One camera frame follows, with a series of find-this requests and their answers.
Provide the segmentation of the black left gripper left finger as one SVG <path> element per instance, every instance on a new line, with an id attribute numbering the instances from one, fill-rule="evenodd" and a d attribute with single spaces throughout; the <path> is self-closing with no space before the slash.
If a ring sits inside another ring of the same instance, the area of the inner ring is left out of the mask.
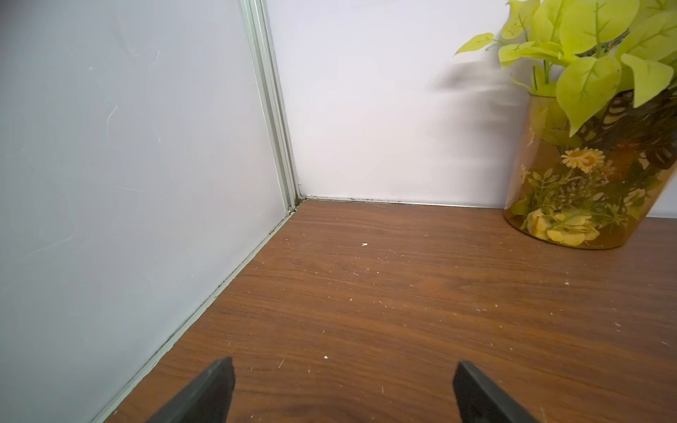
<path id="1" fill-rule="evenodd" d="M 235 387 L 232 358 L 224 357 L 204 369 L 146 422 L 226 422 Z"/>

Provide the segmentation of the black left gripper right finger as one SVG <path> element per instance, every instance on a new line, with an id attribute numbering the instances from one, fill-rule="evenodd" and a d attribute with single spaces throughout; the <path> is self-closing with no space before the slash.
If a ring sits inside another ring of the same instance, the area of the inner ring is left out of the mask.
<path id="1" fill-rule="evenodd" d="M 470 361 L 458 363 L 453 389 L 463 423 L 539 423 Z"/>

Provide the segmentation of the artificial plant in amber vase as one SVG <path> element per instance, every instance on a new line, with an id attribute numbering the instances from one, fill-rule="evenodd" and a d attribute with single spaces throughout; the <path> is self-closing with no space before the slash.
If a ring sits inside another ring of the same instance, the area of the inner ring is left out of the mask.
<path id="1" fill-rule="evenodd" d="M 496 48 L 529 63 L 525 127 L 504 217 L 569 248 L 624 245 L 676 169 L 676 4 L 512 1 Z"/>

